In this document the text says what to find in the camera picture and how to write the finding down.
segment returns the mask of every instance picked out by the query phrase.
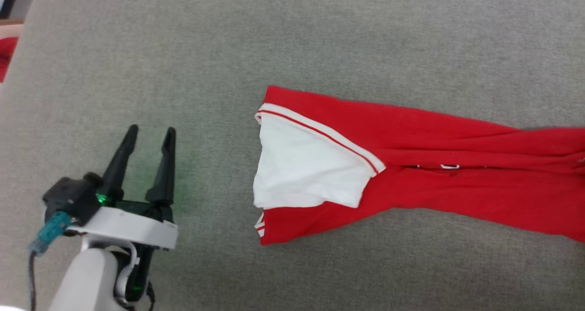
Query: white lining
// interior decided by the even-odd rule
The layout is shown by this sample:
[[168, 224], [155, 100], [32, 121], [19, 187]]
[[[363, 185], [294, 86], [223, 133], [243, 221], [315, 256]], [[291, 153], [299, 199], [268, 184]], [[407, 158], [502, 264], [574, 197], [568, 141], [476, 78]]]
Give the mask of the white lining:
[[449, 165], [441, 165], [442, 169], [459, 169], [459, 165], [449, 166]]
[[364, 188], [376, 175], [371, 163], [300, 121], [272, 111], [261, 115], [256, 207], [315, 207], [325, 201], [359, 206]]
[[[360, 161], [362, 161], [363, 163], [368, 165], [368, 167], [371, 168], [373, 165], [378, 173], [380, 173], [386, 169], [386, 165], [384, 165], [384, 163], [380, 159], [378, 159], [378, 157], [376, 157], [373, 153], [371, 153], [370, 151], [367, 151], [366, 149], [360, 147], [359, 145], [351, 142], [351, 140], [349, 140], [348, 138], [346, 138], [345, 136], [343, 136], [342, 134], [340, 134], [339, 132], [337, 132], [336, 130], [332, 129], [329, 126], [323, 125], [320, 122], [309, 119], [309, 118], [307, 118], [307, 117], [305, 117], [297, 112], [294, 112], [286, 107], [282, 107], [280, 105], [274, 105], [272, 103], [264, 103], [262, 105], [262, 107], [260, 107], [258, 112], [255, 114], [255, 118], [258, 121], [258, 123], [261, 123], [261, 116], [262, 115], [271, 115], [270, 113], [262, 113], [261, 111], [272, 111], [274, 113], [278, 113], [280, 115], [284, 115], [286, 117], [294, 119], [298, 122], [302, 122], [303, 124], [305, 124], [311, 128], [315, 128], [315, 130], [311, 130], [311, 128], [305, 127], [303, 125], [299, 125], [296, 122], [291, 121], [291, 124], [300, 128], [301, 130], [305, 130], [306, 132], [310, 132], [313, 134], [323, 132], [324, 134], [327, 134], [328, 136], [330, 136], [331, 138], [333, 138], [337, 142], [343, 144], [343, 146], [352, 150], [354, 153], [357, 153], [356, 156], [360, 159]], [[323, 136], [323, 137], [326, 138], [326, 140], [329, 140], [329, 141], [333, 142], [334, 144], [339, 145], [338, 143], [336, 143], [335, 141], [332, 141], [327, 136]], [[362, 157], [359, 157], [358, 155], [361, 155], [364, 158], [368, 159], [368, 161], [371, 164], [368, 163], [368, 161], [366, 161]], [[376, 176], [376, 174], [378, 174], [378, 173], [376, 173], [376, 171], [374, 171], [374, 169], [372, 168], [372, 177], [374, 177], [374, 176]]]

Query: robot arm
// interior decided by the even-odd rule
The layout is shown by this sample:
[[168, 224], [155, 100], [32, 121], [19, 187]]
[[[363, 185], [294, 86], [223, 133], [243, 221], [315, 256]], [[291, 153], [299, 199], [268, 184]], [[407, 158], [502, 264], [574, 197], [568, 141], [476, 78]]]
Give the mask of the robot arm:
[[[130, 126], [104, 177], [88, 173], [82, 180], [61, 178], [44, 196], [46, 225], [29, 247], [40, 256], [57, 236], [82, 236], [75, 257], [50, 311], [123, 311], [154, 292], [149, 268], [155, 250], [175, 248], [178, 228], [173, 223], [176, 131], [170, 127], [154, 185], [146, 201], [123, 200], [122, 184], [128, 158], [138, 136]], [[109, 251], [117, 246], [125, 252]], [[31, 309], [35, 309], [31, 295]]]

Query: green led light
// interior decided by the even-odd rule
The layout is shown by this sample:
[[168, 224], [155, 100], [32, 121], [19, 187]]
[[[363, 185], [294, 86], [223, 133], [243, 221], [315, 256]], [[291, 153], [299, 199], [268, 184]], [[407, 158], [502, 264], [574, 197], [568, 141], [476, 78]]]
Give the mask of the green led light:
[[100, 204], [106, 205], [108, 203], [108, 196], [96, 193], [96, 197], [98, 197], [98, 201], [100, 202]]

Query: red fabric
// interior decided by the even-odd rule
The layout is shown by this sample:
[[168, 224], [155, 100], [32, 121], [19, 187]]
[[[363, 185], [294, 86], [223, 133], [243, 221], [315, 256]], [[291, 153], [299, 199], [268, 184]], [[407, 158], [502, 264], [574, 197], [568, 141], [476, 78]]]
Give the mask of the red fabric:
[[12, 54], [16, 49], [18, 37], [9, 37], [0, 40], [0, 82], [4, 82], [6, 72], [8, 72], [8, 65], [12, 59]]
[[[269, 87], [265, 103], [330, 126], [387, 168], [370, 180], [357, 209], [325, 202], [265, 210], [263, 245], [393, 207], [449, 211], [585, 242], [585, 128], [525, 131], [276, 86]], [[416, 165], [420, 169], [410, 168]]]

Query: gray fabric surface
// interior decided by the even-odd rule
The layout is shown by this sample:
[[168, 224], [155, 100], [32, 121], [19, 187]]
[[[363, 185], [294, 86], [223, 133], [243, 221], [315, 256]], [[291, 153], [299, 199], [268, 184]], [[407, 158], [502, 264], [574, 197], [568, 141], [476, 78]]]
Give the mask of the gray fabric surface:
[[[261, 247], [251, 191], [268, 84], [585, 125], [584, 22], [583, 0], [35, 0], [0, 99], [0, 304], [27, 305], [42, 193], [104, 171], [136, 123], [129, 198], [178, 132], [180, 238], [155, 255], [157, 310], [585, 310], [585, 246], [567, 238], [393, 210]], [[39, 259], [41, 310], [79, 246]]]

